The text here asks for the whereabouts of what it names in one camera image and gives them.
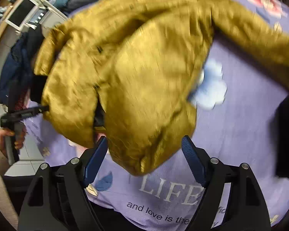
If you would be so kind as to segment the person's left hand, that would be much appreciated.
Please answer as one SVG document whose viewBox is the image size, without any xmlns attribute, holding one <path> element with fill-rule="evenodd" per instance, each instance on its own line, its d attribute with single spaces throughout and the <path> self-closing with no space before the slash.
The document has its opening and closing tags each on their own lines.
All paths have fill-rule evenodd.
<svg viewBox="0 0 289 231">
<path fill-rule="evenodd" d="M 14 135 L 15 133 L 12 130 L 9 130 L 8 128 L 0 129 L 0 151 L 4 154 L 5 157 L 7 157 L 7 151 L 5 147 L 4 137 L 5 136 L 13 137 Z M 25 135 L 26 135 L 26 128 L 23 127 L 21 133 L 15 138 L 14 145 L 17 150 L 23 148 Z"/>
</svg>

